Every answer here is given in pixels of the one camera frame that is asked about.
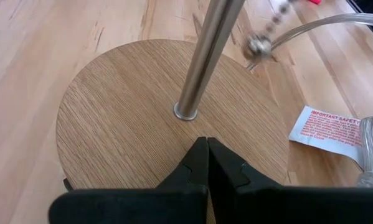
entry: white paper tag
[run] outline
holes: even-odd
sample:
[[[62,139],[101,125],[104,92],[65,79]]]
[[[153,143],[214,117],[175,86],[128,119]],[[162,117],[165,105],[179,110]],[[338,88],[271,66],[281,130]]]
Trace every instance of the white paper tag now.
[[[360,122],[305,106],[288,139],[348,156],[363,167]]]

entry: wooden base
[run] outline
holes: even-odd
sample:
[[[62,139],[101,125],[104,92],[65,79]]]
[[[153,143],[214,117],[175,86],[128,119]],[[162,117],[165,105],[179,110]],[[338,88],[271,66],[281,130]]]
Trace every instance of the wooden base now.
[[[221,56],[197,119],[173,115],[194,47],[134,42],[104,53],[76,76],[57,118],[59,157],[73,187],[155,187],[198,136],[219,139],[278,182],[285,178],[288,141],[280,111],[228,57]]]

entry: table surface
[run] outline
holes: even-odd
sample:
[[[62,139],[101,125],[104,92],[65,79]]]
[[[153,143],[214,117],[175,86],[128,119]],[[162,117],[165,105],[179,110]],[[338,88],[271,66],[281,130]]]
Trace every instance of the table surface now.
[[[260,30],[285,0],[246,0],[224,54],[242,65],[245,36]],[[146,39],[196,42],[209,1],[0,0],[0,223],[47,223],[65,192],[56,118],[68,85],[90,61]],[[354,13],[344,0],[298,1],[276,34]],[[277,102],[290,131],[304,105],[364,118],[373,115],[373,33],[334,24],[303,34],[252,73]],[[288,184],[352,186],[348,158],[291,142]]]
[[[133,42],[81,70],[57,117],[59,158],[74,188],[154,188],[199,136],[217,138],[283,183],[289,149],[280,110],[237,62],[221,57],[196,120],[173,115],[195,47]]]

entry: chrome pole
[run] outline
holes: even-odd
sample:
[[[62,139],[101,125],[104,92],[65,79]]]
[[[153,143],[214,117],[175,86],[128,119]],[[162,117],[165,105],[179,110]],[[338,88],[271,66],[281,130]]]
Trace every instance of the chrome pole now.
[[[174,105],[174,114],[184,121],[197,116],[205,87],[221,56],[226,41],[245,0],[211,0],[181,97]]]

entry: wooden floor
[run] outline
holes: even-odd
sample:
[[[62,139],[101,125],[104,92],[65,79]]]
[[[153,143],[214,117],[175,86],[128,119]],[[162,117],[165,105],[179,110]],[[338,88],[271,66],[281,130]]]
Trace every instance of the wooden floor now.
[[[261,29],[283,1],[246,1],[224,54],[246,64],[243,38]],[[65,192],[55,119],[80,69],[136,40],[196,42],[208,2],[0,0],[0,223],[47,223],[50,203]],[[348,12],[345,0],[302,1],[277,35]],[[288,131],[304,104],[356,118],[373,115],[373,34],[367,27],[320,27],[275,55],[278,62],[257,67],[268,75],[257,78],[278,102]],[[297,143],[290,151],[285,184],[354,185],[359,170],[349,159]]]

